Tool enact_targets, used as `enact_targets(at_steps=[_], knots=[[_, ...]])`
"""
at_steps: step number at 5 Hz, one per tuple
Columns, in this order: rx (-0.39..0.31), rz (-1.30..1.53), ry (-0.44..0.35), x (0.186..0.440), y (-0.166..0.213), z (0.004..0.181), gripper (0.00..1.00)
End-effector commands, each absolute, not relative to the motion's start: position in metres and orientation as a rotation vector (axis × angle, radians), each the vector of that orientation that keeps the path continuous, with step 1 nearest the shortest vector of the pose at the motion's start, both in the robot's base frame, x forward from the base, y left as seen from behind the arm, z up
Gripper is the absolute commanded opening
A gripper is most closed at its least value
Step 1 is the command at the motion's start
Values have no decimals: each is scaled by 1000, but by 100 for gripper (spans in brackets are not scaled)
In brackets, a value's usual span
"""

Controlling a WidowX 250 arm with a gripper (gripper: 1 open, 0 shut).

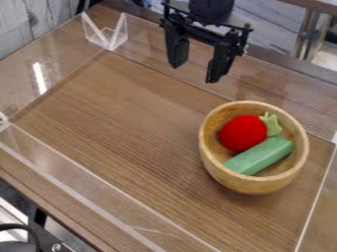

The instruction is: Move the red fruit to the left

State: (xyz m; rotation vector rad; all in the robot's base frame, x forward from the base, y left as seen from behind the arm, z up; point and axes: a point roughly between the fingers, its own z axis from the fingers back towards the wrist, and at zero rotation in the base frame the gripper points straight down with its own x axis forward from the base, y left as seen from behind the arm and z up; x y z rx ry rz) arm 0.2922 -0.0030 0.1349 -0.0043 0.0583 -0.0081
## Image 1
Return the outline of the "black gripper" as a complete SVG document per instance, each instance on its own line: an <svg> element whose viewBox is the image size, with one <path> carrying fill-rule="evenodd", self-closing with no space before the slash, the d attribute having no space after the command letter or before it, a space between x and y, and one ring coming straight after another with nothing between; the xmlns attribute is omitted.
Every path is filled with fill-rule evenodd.
<svg viewBox="0 0 337 252"><path fill-rule="evenodd" d="M232 1L163 1L161 7L161 27L172 23L189 38L207 44L217 42L205 77L207 83L216 83L227 74L236 54L244 53L254 31L251 25L232 14ZM189 55L189 40L177 27L164 28L167 59L173 69L187 62Z"/></svg>

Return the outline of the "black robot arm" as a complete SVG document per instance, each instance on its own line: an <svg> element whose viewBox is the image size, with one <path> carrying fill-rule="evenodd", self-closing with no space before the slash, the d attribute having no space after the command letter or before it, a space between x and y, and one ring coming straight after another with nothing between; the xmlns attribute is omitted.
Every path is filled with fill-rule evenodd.
<svg viewBox="0 0 337 252"><path fill-rule="evenodd" d="M228 73L236 56L246 53L251 25L232 15L233 0L161 0L167 60L173 69L189 57L189 39L212 47L205 82L216 83Z"/></svg>

